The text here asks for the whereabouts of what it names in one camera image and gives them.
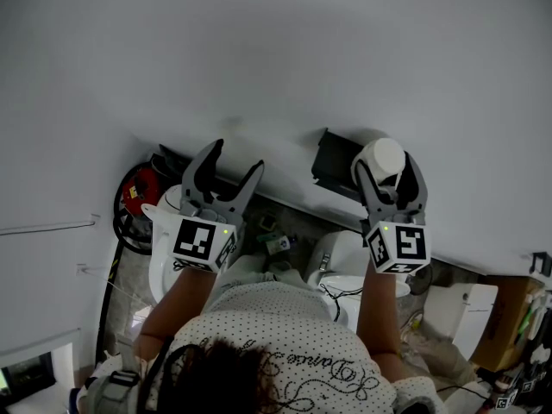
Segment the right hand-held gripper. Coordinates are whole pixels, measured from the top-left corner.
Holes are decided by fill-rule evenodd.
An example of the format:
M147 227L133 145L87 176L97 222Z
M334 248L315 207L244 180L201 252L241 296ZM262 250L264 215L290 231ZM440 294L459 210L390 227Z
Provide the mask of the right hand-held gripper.
M396 192L380 188L368 165L354 167L361 202L368 217L361 220L363 246L377 273L415 273L430 264L430 232L424 224L428 189L421 170L408 153Z

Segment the dotted white shirt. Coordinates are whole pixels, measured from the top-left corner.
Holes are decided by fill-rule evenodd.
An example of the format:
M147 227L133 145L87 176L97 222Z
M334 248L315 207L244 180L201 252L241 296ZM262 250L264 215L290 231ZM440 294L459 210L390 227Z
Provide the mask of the dotted white shirt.
M150 361L129 349L78 394L78 414L447 414L425 377L390 381L312 291L231 288Z

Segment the brown cardboard box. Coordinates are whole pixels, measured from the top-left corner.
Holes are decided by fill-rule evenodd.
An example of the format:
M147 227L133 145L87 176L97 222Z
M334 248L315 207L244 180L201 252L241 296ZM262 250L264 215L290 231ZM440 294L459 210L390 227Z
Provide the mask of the brown cardboard box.
M471 357L471 362L490 372L515 366L527 344L527 331L518 331L530 310L530 298L543 290L543 283L531 277L485 276L483 285L498 287L491 316Z

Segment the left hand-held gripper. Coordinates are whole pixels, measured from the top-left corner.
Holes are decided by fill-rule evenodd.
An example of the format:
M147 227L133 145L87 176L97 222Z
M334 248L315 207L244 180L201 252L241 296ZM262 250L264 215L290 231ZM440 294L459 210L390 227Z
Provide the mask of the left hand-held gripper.
M221 273L238 259L242 249L248 206L264 173L260 160L251 166L238 186L215 197L216 162L223 139L204 147L185 169L181 182L179 214L182 216L172 255L188 267Z

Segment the black wall paper holder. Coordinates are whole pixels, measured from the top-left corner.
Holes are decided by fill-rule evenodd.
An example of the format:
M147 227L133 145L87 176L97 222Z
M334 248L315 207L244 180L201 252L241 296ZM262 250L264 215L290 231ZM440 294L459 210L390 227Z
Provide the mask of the black wall paper holder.
M325 129L311 167L315 184L345 198L361 201L351 174L354 158L363 146Z
M532 276L552 277L552 255L547 252L535 252L532 254L532 262L529 270Z

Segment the dark window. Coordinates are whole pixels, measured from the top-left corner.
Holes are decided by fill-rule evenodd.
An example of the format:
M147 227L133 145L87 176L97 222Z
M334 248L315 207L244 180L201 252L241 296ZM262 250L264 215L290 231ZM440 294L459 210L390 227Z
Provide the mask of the dark window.
M56 383L52 355L41 354L15 365L0 367L0 397L25 398Z

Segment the white toilet paper roll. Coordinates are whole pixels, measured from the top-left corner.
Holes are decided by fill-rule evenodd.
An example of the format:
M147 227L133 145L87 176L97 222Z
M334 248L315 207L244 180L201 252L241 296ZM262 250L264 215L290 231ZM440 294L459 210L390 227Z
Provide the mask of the white toilet paper roll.
M380 191L395 199L397 186L405 169L406 155L400 144L392 138L384 137L370 141L354 158L350 167L351 177L358 185L355 167L358 161L367 164Z

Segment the beige trousers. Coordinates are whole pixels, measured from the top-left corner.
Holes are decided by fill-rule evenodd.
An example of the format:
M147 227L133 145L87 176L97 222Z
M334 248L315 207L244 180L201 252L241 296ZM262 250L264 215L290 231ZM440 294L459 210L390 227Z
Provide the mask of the beige trousers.
M251 285L263 282L280 282L299 289L313 291L314 288L308 285L301 277L299 271L293 268L282 273L272 273L268 270L271 263L265 266L267 258L264 254L243 255L222 273L216 280L210 297L217 299L226 291L241 285Z

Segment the person's left forearm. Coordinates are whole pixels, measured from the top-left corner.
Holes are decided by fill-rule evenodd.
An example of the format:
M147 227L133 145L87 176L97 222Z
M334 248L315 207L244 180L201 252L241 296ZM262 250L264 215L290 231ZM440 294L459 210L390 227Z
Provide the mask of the person's left forearm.
M155 358L168 337L201 313L215 281L215 273L183 269L142 325L134 342L135 355L144 361Z

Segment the person's right forearm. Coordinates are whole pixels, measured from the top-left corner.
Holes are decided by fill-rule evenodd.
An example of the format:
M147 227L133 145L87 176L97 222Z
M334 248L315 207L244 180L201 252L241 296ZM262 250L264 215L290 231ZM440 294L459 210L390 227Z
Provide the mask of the person's right forearm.
M363 282L356 334L376 362L398 358L396 277L377 273L371 261Z

